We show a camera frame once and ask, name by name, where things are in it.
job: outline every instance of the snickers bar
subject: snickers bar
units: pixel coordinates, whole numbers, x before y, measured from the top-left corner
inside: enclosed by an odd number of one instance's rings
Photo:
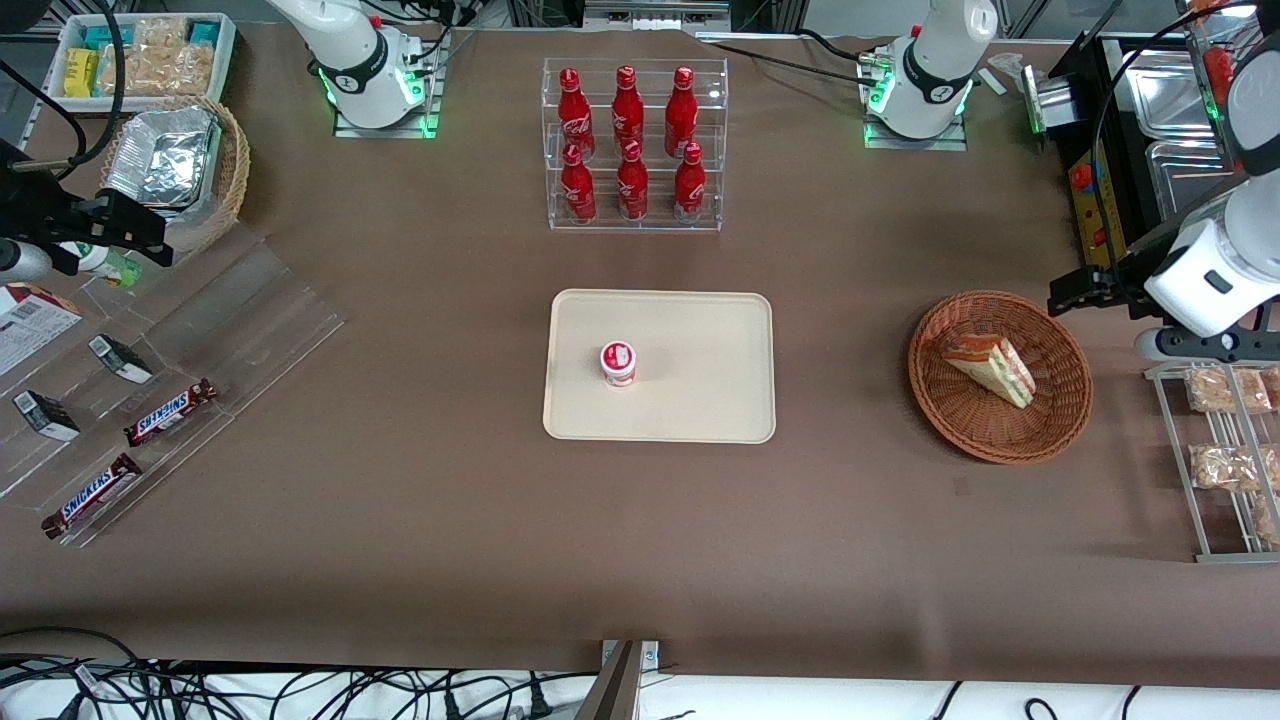
[[[40,529],[45,530],[45,534],[50,539],[60,537],[72,523],[84,518],[91,507],[111,500],[116,493],[133,483],[133,480],[138,479],[141,474],[142,470],[138,469],[138,465],[122,452],[106,471],[95,478],[88,487],[76,493],[76,497],[64,505],[61,510],[45,518],[40,523]]]
[[[133,425],[124,428],[124,437],[129,441],[129,447],[137,447],[155,436],[177,425],[183,418],[189,415],[196,407],[218,397],[218,391],[209,384],[207,378],[189,388],[182,395],[155,409],[150,415],[138,420]]]

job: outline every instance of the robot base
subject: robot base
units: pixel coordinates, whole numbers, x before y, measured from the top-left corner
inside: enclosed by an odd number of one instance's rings
[[[882,82],[884,70],[892,67],[892,47],[883,45],[864,55],[865,60],[858,63],[858,77],[865,77]],[[956,118],[937,137],[927,140],[914,140],[902,137],[888,129],[884,120],[869,111],[873,87],[859,86],[859,97],[863,101],[863,145],[874,150],[942,150],[950,152],[964,152],[969,149],[964,115]]]

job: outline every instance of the sandwich slice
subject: sandwich slice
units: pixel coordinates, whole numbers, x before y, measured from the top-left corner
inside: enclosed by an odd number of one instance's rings
[[[963,334],[942,352],[942,359],[978,384],[1027,407],[1036,395],[1036,379],[1009,340],[998,334]]]

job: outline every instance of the red and white cup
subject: red and white cup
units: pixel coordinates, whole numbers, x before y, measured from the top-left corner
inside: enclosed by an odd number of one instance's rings
[[[616,340],[600,350],[600,368],[604,379],[613,387],[627,387],[636,379],[636,351]]]

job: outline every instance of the stainless steel tray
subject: stainless steel tray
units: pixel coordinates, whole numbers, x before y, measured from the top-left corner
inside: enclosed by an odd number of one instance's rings
[[[1231,174],[1212,142],[1160,140],[1147,147],[1147,164],[1162,220]]]
[[[1125,72],[1125,79],[1137,106],[1138,126],[1147,137],[1213,137],[1190,53],[1148,50]]]

